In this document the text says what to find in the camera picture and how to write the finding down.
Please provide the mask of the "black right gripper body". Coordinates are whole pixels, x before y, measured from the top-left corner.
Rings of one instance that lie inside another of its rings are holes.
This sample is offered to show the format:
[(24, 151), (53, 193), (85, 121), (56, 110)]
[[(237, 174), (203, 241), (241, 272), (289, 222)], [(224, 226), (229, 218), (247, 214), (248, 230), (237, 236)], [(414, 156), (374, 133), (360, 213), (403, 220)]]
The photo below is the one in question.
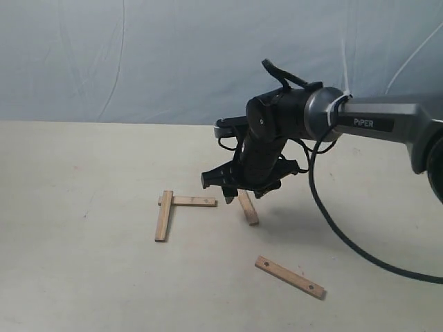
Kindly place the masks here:
[(286, 143), (286, 138), (264, 142), (247, 133), (232, 160), (201, 174), (202, 187), (218, 186), (225, 194), (238, 190), (265, 194), (280, 188), (283, 178), (298, 174), (296, 160), (280, 157)]

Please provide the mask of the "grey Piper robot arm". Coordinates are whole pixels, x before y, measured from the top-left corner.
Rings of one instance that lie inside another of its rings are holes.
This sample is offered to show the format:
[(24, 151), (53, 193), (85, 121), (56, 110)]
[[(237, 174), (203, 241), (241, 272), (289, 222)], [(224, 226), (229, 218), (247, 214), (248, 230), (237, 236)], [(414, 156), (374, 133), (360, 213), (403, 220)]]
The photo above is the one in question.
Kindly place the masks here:
[(399, 142), (408, 150), (412, 170), (427, 173), (442, 198), (442, 95), (384, 95), (352, 98), (337, 88), (316, 91), (279, 88), (251, 98), (242, 117), (215, 123), (219, 140), (235, 137), (232, 160), (201, 175), (203, 187), (220, 186), (228, 199), (238, 190), (257, 198), (303, 172), (282, 150), (288, 140), (334, 142), (350, 134)]

